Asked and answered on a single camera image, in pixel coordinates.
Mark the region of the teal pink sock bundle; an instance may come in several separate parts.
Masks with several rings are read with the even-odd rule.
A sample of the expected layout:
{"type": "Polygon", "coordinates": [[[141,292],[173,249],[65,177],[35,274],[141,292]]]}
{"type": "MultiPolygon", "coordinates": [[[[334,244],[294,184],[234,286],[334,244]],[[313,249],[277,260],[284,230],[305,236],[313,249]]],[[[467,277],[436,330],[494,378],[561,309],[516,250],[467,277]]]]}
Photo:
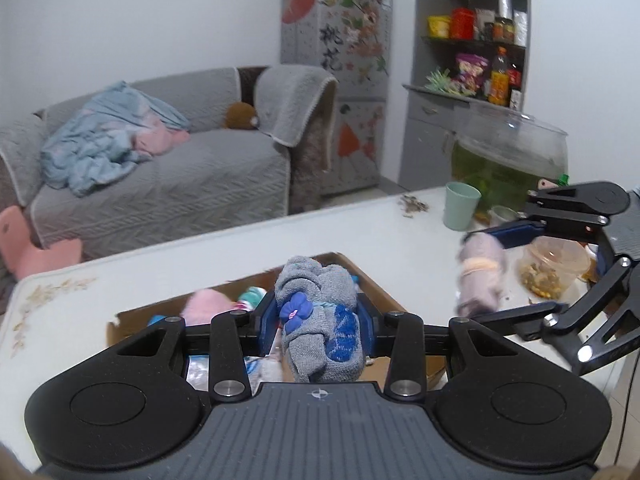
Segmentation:
{"type": "Polygon", "coordinates": [[[255,310],[266,296],[267,291],[258,286],[250,286],[242,292],[236,303],[245,310],[255,310]]]}

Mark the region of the mauve sock bundle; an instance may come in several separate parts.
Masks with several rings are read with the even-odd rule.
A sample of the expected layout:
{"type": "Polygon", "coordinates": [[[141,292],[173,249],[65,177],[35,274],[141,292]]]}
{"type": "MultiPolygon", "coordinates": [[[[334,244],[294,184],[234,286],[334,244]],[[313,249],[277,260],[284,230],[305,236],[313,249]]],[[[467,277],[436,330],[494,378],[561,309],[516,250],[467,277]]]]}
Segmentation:
{"type": "Polygon", "coordinates": [[[458,260],[461,268],[457,316],[472,318],[496,312],[506,274],[506,250],[502,244],[484,232],[471,234],[463,242],[458,260]]]}

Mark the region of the grey sock with blue flower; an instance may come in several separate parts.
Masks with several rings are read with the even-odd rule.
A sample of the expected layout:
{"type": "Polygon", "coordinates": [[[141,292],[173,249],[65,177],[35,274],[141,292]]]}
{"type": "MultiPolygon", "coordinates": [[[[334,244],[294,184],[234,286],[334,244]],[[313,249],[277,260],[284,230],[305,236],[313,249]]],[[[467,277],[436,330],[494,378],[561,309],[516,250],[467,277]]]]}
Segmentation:
{"type": "Polygon", "coordinates": [[[354,382],[364,369],[357,287],[339,264],[296,256],[274,285],[283,352],[296,382],[354,382]]]}

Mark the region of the pink fluffy sock bundle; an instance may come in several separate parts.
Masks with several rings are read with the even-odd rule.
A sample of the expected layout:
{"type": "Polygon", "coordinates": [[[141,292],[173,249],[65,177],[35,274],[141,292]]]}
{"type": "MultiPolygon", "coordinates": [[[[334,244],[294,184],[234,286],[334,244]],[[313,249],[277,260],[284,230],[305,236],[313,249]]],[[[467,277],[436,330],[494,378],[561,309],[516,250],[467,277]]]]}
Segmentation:
{"type": "Polygon", "coordinates": [[[186,300],[180,315],[187,326],[205,325],[216,315],[229,312],[234,307],[234,302],[225,294],[209,288],[201,289],[186,300]]]}

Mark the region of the white blue striped sock bundle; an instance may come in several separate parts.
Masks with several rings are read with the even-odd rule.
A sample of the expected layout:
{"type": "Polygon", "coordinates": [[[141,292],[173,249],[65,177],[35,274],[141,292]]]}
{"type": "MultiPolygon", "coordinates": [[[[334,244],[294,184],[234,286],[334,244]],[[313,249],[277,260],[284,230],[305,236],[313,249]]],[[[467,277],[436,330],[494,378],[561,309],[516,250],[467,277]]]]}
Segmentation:
{"type": "Polygon", "coordinates": [[[278,359],[249,356],[244,359],[250,390],[255,394],[263,382],[283,382],[283,367],[278,359]]]}

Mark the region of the clear plastic snack container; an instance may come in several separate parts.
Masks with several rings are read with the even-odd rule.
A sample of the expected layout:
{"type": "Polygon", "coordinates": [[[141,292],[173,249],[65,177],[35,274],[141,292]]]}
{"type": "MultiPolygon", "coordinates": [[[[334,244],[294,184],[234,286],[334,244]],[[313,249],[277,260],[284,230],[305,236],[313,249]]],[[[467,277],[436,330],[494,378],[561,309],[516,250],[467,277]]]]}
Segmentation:
{"type": "Polygon", "coordinates": [[[574,240],[535,238],[523,249],[516,270],[521,284],[535,296],[558,300],[591,266],[585,247],[574,240]]]}

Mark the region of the green plastic cup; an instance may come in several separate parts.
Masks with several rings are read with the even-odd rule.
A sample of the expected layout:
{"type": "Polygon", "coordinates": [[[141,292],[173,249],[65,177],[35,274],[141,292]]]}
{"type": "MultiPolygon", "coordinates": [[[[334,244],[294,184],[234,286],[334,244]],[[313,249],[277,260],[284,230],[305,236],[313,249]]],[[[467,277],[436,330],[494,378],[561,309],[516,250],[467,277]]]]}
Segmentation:
{"type": "Polygon", "coordinates": [[[472,222],[482,194],[477,188],[463,182],[446,185],[445,209],[442,222],[453,231],[465,231],[472,222]]]}

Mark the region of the glass fish tank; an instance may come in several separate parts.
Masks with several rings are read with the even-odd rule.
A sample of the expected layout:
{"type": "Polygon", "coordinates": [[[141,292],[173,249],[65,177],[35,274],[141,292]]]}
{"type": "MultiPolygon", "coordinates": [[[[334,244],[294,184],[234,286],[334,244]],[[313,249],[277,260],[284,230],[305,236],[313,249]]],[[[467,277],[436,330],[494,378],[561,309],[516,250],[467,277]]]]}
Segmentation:
{"type": "Polygon", "coordinates": [[[458,106],[452,134],[452,178],[480,191],[480,223],[495,206],[521,211],[540,180],[568,174],[567,133],[533,116],[481,102],[458,106]]]}

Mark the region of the grey sofa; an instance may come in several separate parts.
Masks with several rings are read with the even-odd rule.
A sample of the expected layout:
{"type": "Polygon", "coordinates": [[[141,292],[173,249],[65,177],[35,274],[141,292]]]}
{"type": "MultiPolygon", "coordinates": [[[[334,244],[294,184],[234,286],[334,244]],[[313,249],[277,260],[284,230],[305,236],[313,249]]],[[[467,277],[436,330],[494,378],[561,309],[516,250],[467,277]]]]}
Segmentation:
{"type": "Polygon", "coordinates": [[[105,88],[2,126],[1,203],[21,208],[39,246],[78,238],[97,259],[318,207],[337,90],[326,70],[214,68],[129,85],[186,116],[190,140],[86,196],[46,185],[40,152],[105,88]],[[255,107],[257,129],[224,128],[235,102],[255,107]]]}

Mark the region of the brown plush toy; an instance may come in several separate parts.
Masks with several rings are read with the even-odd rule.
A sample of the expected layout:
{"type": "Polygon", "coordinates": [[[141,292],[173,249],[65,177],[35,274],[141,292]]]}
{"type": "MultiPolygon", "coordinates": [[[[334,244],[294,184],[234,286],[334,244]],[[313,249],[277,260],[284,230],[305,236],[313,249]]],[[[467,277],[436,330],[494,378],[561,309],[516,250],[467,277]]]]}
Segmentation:
{"type": "Polygon", "coordinates": [[[233,130],[254,130],[259,127],[255,107],[245,102],[232,103],[224,115],[224,128],[233,130]]]}

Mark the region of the grey shelf cabinet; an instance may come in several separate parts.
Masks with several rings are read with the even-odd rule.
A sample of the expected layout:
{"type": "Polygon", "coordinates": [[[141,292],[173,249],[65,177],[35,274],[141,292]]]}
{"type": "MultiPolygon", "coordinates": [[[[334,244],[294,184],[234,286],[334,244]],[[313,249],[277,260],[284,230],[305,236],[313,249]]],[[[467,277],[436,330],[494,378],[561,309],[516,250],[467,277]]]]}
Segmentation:
{"type": "Polygon", "coordinates": [[[402,188],[437,188],[449,180],[454,113],[488,100],[499,53],[515,83],[523,83],[527,17],[528,0],[416,0],[402,188]]]}

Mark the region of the pink cushion on sofa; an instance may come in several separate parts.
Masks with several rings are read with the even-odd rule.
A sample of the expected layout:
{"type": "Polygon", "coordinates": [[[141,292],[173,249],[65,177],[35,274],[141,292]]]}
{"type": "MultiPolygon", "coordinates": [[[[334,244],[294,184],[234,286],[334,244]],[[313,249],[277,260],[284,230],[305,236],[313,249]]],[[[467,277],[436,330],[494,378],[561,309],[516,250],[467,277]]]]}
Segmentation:
{"type": "Polygon", "coordinates": [[[165,127],[144,129],[136,135],[134,149],[146,156],[160,156],[175,146],[188,142],[190,133],[186,130],[171,130],[165,127]]]}

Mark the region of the light blue blanket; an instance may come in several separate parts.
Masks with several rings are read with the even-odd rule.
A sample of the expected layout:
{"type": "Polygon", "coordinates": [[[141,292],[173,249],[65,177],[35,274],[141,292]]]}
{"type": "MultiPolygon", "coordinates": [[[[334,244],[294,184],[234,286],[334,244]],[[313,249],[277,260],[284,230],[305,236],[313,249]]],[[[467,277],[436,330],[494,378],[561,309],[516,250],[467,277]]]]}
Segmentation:
{"type": "Polygon", "coordinates": [[[119,81],[95,94],[59,126],[40,152],[42,180],[82,197],[125,179],[154,157],[134,149],[144,129],[186,130],[190,122],[168,103],[119,81]]]}

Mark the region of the pink plastic stool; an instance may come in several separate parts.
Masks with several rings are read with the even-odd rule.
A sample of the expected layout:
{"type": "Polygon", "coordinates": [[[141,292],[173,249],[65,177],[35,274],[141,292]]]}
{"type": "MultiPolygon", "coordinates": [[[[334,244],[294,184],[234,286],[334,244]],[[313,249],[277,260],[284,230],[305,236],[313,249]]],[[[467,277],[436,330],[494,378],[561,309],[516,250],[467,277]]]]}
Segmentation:
{"type": "Polygon", "coordinates": [[[49,248],[37,247],[21,208],[11,206],[1,211],[1,257],[17,281],[73,266],[80,263],[81,254],[78,238],[60,240],[49,248]]]}

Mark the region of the decorated grey refrigerator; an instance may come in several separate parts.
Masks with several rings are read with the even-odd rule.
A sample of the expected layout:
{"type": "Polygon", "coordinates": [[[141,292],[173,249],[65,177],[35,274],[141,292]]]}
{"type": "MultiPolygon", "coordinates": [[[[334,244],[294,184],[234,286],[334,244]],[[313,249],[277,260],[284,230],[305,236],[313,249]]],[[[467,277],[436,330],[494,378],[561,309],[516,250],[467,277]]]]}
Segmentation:
{"type": "Polygon", "coordinates": [[[393,0],[282,0],[281,62],[317,65],[337,79],[326,195],[380,180],[392,24],[393,0]]]}

